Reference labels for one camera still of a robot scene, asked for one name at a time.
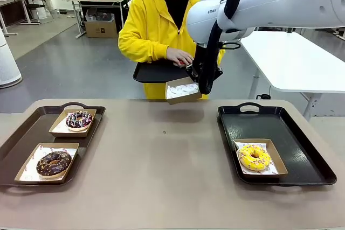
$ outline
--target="yellow hoodie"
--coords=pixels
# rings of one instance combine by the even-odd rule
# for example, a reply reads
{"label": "yellow hoodie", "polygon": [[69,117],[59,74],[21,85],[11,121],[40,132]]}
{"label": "yellow hoodie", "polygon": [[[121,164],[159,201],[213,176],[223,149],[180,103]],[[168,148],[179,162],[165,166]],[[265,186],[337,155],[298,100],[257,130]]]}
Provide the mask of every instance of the yellow hoodie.
{"label": "yellow hoodie", "polygon": [[[200,0],[189,0],[180,30],[169,14],[165,0],[133,0],[125,26],[119,33],[119,49],[135,62],[167,58],[168,47],[195,56],[196,44],[190,38],[186,19],[190,8]],[[218,63],[224,55],[219,55]],[[147,99],[165,99],[164,83],[145,83]]]}

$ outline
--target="black serving tray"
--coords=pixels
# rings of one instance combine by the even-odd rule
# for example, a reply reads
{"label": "black serving tray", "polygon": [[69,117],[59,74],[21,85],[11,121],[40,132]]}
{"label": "black serving tray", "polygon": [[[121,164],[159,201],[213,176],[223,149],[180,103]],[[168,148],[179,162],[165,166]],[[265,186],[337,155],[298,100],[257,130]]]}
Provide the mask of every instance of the black serving tray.
{"label": "black serving tray", "polygon": [[[259,111],[243,110],[256,106]],[[256,103],[219,107],[227,151],[232,155],[238,177],[248,184],[279,186],[331,185],[336,175],[313,144],[282,107],[267,107]],[[251,178],[243,174],[232,140],[239,138],[269,138],[274,143],[288,174],[281,178]]]}
{"label": "black serving tray", "polygon": [[[54,137],[49,133],[51,125],[68,106],[81,106],[83,109],[94,109],[96,115],[86,137]],[[76,175],[81,161],[91,143],[106,108],[102,106],[87,106],[78,102],[70,102],[61,106],[43,106],[37,108],[29,118],[9,137],[0,147],[0,186],[8,187],[37,187],[65,185]],[[77,155],[63,183],[21,184],[15,177],[39,143],[79,143]]]}
{"label": "black serving tray", "polygon": [[185,68],[174,66],[170,60],[158,60],[152,63],[138,63],[133,79],[140,83],[166,83],[189,77]]}

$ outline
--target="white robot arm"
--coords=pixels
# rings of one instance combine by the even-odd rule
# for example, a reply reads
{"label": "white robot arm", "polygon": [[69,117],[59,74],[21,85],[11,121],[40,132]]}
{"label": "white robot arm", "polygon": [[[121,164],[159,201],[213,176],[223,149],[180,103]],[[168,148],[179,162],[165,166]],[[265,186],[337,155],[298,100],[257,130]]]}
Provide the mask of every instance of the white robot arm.
{"label": "white robot arm", "polygon": [[198,44],[195,62],[187,68],[209,94],[222,74],[219,49],[247,37],[257,26],[331,28],[345,26],[345,0],[201,0],[189,11],[187,27]]}

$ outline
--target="chair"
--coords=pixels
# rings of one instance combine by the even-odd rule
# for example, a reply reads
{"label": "chair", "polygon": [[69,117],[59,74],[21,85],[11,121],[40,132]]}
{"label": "chair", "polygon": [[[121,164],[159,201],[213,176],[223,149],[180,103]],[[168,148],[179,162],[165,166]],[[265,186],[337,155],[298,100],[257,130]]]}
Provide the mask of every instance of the chair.
{"label": "chair", "polygon": [[[30,11],[31,11],[31,10],[35,10],[35,12],[36,12],[36,14],[37,14],[37,21],[38,21],[39,23],[41,23],[41,24],[44,24],[44,23],[42,23],[42,22],[40,21],[40,19],[39,19],[37,9],[38,9],[38,8],[45,8],[45,7],[46,7],[46,4],[47,4],[46,0],[38,0],[38,1],[43,1],[43,3],[45,3],[45,5],[44,5],[44,4],[35,4],[35,0],[32,0],[32,1],[33,1],[33,4],[26,4],[26,8],[29,9]],[[51,11],[50,11],[50,10],[48,10],[48,11],[49,11],[51,17],[53,18],[51,21],[48,21],[48,22],[52,22],[52,21],[54,21],[54,17],[53,17],[53,15],[52,15]]]}

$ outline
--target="chocolate donut with sprinkles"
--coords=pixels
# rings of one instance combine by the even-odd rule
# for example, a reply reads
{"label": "chocolate donut with sprinkles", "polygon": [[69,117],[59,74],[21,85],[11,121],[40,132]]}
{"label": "chocolate donut with sprinkles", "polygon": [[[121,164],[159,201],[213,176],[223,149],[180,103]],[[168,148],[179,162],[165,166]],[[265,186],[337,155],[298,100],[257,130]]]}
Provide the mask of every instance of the chocolate donut with sprinkles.
{"label": "chocolate donut with sprinkles", "polygon": [[38,161],[36,170],[45,179],[61,177],[72,162],[72,157],[67,152],[51,152]]}
{"label": "chocolate donut with sprinkles", "polygon": [[71,131],[85,130],[90,126],[91,122],[92,115],[85,110],[71,113],[66,118],[66,125]]}

